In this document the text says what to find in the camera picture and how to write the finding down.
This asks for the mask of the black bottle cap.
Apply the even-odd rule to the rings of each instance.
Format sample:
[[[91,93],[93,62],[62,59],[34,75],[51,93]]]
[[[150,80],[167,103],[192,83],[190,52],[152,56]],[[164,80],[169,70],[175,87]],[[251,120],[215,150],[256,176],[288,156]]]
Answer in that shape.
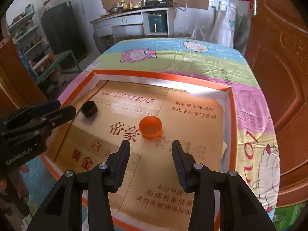
[[[83,103],[83,105],[81,107],[82,114],[87,118],[90,118],[93,115],[95,115],[97,113],[97,110],[98,110],[98,108],[97,108],[95,102],[93,102],[93,101],[87,101],[87,102]]]

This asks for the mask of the dark orange bottle cap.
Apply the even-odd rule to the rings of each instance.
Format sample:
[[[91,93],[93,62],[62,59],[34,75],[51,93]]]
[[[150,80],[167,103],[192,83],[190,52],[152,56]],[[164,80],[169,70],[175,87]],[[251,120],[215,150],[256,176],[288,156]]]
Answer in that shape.
[[[139,122],[139,131],[146,139],[157,139],[162,135],[162,122],[156,116],[146,116]]]

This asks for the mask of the green beer carton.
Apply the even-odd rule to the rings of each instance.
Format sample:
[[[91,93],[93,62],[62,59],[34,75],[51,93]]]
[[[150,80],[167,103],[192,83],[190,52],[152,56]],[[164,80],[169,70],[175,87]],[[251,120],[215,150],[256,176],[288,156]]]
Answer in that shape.
[[[286,230],[297,220],[303,211],[306,202],[290,205],[287,207],[279,207],[275,209],[274,225],[277,230]]]

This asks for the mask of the green metal stool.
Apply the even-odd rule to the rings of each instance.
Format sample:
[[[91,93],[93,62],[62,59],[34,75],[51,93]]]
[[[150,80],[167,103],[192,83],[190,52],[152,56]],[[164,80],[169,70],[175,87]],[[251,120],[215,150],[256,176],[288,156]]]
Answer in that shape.
[[[77,68],[77,71],[62,71],[63,74],[80,74],[82,72],[81,67],[79,65],[79,63],[77,62],[77,59],[73,53],[73,51],[70,49],[68,51],[62,52],[58,55],[55,56],[55,61],[50,64],[50,66],[44,70],[44,72],[42,74],[40,74],[36,81],[35,84],[38,85],[39,83],[41,83],[42,81],[44,81],[47,76],[57,67],[59,67],[60,63],[68,56],[71,56],[75,67]]]

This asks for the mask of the colourful cartoon sheep tablecloth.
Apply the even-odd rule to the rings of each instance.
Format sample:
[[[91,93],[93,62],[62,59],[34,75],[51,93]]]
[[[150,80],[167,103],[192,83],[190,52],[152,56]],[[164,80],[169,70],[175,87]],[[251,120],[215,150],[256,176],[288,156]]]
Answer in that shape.
[[[274,219],[280,158],[274,124],[264,94],[236,49],[188,39],[139,39],[115,44],[75,77],[59,99],[65,101],[93,70],[176,74],[229,86],[237,120],[237,147],[227,148],[235,168]]]

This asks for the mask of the storage shelf rack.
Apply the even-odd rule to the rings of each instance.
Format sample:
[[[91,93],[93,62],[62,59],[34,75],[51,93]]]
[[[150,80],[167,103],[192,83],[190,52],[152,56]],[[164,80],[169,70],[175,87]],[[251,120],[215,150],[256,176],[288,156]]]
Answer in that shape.
[[[55,57],[44,35],[34,5],[28,4],[9,25],[9,33],[23,65],[37,80],[54,62]]]

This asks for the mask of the orange white cardboard tray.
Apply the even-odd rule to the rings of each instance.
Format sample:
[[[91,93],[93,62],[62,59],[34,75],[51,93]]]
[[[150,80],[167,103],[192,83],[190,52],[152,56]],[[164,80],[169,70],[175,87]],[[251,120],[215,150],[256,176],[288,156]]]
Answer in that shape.
[[[194,196],[179,184],[173,141],[213,171],[235,168],[230,86],[174,74],[96,70],[80,74],[59,100],[77,114],[55,130],[41,156],[55,178],[69,169],[87,172],[129,141],[122,186],[109,194],[114,222],[127,230],[187,230]]]

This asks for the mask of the black refrigerator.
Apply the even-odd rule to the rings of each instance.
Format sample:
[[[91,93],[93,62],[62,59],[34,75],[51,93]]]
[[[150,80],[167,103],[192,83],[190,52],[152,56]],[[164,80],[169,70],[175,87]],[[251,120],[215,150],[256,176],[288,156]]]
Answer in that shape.
[[[55,55],[71,50],[77,61],[87,56],[88,51],[70,1],[47,10],[41,23]]]

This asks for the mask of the metal wok pan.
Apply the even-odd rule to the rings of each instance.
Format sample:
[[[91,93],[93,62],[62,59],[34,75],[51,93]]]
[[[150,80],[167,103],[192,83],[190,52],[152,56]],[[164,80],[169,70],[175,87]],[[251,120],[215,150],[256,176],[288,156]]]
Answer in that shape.
[[[124,9],[123,6],[120,7],[112,7],[111,9],[108,10],[109,14],[116,14],[121,12]]]

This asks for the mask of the white kitchen counter cabinet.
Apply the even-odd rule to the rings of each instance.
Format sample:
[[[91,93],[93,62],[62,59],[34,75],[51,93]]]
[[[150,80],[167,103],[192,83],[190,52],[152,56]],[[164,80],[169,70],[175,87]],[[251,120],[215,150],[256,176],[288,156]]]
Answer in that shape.
[[[149,18],[154,15],[165,15],[165,29],[159,32],[150,26]],[[100,53],[114,44],[140,38],[171,38],[174,34],[174,7],[147,8],[130,10],[113,15],[105,15],[91,22],[94,28],[93,38]]]

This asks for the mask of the teal air fryer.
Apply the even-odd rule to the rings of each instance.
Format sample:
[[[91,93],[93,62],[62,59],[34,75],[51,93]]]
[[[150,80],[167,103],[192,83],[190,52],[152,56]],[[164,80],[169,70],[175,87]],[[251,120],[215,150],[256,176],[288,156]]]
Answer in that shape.
[[[166,13],[153,13],[148,17],[150,32],[164,33],[168,31]]]

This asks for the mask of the black gas stove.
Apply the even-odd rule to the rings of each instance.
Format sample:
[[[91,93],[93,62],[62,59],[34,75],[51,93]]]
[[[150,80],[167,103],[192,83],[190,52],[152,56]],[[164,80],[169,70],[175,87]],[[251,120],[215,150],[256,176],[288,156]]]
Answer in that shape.
[[[156,8],[156,7],[172,7],[173,0],[146,0],[144,7]]]

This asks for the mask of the brown wooden door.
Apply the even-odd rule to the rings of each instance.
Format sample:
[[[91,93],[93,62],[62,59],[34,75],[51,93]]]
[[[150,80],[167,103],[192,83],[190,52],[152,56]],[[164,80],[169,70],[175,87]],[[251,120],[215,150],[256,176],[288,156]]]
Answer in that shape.
[[[286,207],[307,200],[307,25],[291,0],[255,4],[245,58],[274,123]]]

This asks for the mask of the white plastic bag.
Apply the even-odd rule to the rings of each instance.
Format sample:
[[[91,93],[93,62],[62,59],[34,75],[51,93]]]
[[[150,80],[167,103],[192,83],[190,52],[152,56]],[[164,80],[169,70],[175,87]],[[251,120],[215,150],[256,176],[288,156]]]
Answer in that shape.
[[[233,48],[235,21],[236,6],[233,3],[229,3],[226,6],[226,10],[215,10],[213,29],[210,35],[203,33],[202,29],[196,26],[190,39]]]

